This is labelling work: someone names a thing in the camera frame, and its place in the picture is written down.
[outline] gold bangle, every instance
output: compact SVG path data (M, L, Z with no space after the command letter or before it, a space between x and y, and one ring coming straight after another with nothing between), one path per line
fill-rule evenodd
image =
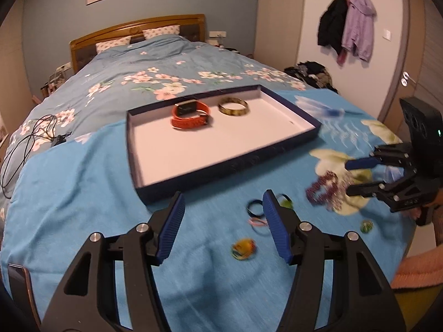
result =
M230 108L223 107L222 105L224 105L226 103L238 103L238 104L244 106L244 108L239 109L239 110L233 110ZM246 101L241 100L237 97L225 97L225 98L221 99L220 102L218 103L218 110L222 114L225 114L228 116L243 116L249 112L249 106Z

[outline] black jacket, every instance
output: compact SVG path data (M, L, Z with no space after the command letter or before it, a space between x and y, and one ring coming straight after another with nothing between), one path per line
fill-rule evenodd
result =
M342 38L347 13L348 3L346 0L333 0L321 17L318 26L318 44L320 46L331 45L338 55L342 52Z

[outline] wooden headboard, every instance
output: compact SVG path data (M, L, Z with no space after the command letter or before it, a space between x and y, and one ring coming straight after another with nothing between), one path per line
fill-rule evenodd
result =
M205 41L205 15L203 14L152 17L150 19L127 22L71 41L69 45L74 73L85 67L97 55L96 43L126 36L132 36L131 43L137 43L145 39L143 30L169 25L180 25L180 35L190 41Z

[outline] purple jacket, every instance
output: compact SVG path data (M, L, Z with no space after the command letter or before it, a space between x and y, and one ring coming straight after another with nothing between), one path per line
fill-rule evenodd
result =
M349 0L342 46L364 61L371 59L374 48L375 14L371 0Z

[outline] blue rubber grip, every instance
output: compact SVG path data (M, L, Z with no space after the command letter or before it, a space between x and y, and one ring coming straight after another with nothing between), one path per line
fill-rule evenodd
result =
M291 245L289 243L289 233L280 218L277 206L273 204L270 198L270 193L265 192L263 195L263 212L267 219L267 224L271 230L272 238L274 239L275 247L280 257L286 263L292 260Z
M345 168L348 171L353 169L374 168L380 164L380 160L376 157L364 157L358 160L349 160L345 163Z
M182 223L183 215L185 214L185 198L180 195L176 203L172 207L172 211L159 235L159 249L156 257L162 263L172 250L172 245L176 240L177 232Z

